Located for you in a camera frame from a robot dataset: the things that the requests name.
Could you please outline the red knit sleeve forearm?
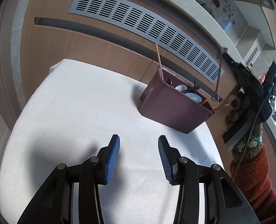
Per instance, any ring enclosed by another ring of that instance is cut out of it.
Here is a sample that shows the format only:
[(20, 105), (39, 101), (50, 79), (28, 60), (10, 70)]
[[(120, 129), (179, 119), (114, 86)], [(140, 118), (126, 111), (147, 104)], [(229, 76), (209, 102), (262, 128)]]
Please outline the red knit sleeve forearm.
[(251, 205), (260, 223), (276, 223), (276, 191), (269, 178), (270, 165), (264, 145), (246, 151), (241, 165), (242, 152), (232, 150), (231, 174), (234, 183)]

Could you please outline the gloved right hand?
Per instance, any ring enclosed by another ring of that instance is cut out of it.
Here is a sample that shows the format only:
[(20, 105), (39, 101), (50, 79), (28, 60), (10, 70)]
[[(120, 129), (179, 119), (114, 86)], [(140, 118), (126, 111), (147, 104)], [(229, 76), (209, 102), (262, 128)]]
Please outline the gloved right hand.
[(228, 97), (230, 113), (225, 122), (226, 132), (223, 141), (228, 151), (248, 135), (253, 135), (258, 122), (265, 122), (276, 111), (276, 98), (271, 95), (267, 99), (251, 100), (242, 90)]

